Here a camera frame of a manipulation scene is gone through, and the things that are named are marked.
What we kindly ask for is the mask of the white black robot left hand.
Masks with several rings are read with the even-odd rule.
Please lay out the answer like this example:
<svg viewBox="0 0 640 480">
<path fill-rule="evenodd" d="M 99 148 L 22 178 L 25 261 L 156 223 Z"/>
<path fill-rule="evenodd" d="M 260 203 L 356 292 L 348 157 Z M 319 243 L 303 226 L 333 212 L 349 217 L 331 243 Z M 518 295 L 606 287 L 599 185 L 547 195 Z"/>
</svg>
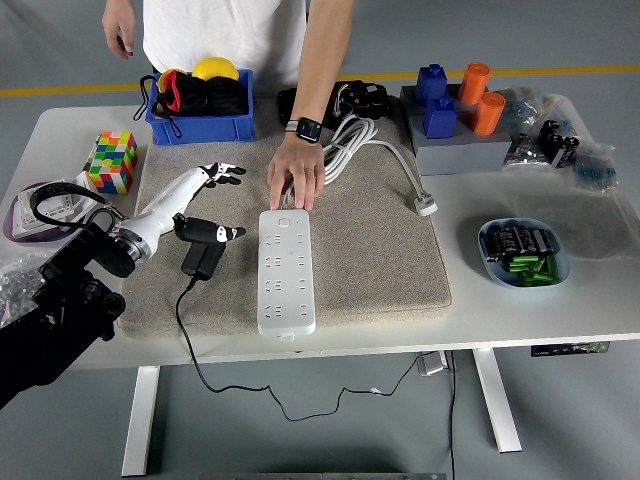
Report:
<svg viewBox="0 0 640 480">
<path fill-rule="evenodd" d="M 227 163 L 194 167 L 174 179 L 140 214 L 119 222 L 112 237 L 137 264 L 150 260 L 157 251 L 160 237 L 171 231 L 192 243 L 224 244 L 234 240 L 246 230 L 187 218 L 184 213 L 202 189 L 218 184 L 238 185 L 245 173 L 244 168 Z"/>
</svg>

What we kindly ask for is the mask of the person's left hand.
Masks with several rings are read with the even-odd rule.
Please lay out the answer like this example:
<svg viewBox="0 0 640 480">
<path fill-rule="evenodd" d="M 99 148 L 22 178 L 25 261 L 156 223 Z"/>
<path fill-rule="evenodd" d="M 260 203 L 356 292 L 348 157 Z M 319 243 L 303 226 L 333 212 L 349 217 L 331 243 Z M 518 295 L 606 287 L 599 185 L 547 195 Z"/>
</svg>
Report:
<svg viewBox="0 0 640 480">
<path fill-rule="evenodd" d="M 280 208 L 280 197 L 288 180 L 293 182 L 294 207 L 311 211 L 325 182 L 324 152 L 320 144 L 309 143 L 292 132 L 285 134 L 268 167 L 271 210 Z"/>
</svg>

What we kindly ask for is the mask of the person's right hand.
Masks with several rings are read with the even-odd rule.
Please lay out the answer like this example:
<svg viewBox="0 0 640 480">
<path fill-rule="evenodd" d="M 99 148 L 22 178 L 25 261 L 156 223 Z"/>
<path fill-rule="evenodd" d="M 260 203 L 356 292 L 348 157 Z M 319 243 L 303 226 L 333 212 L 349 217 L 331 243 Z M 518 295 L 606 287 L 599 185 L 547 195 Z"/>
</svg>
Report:
<svg viewBox="0 0 640 480">
<path fill-rule="evenodd" d="M 109 50 L 128 60 L 134 54 L 136 10 L 129 0 L 107 0 L 102 26 Z"/>
</svg>

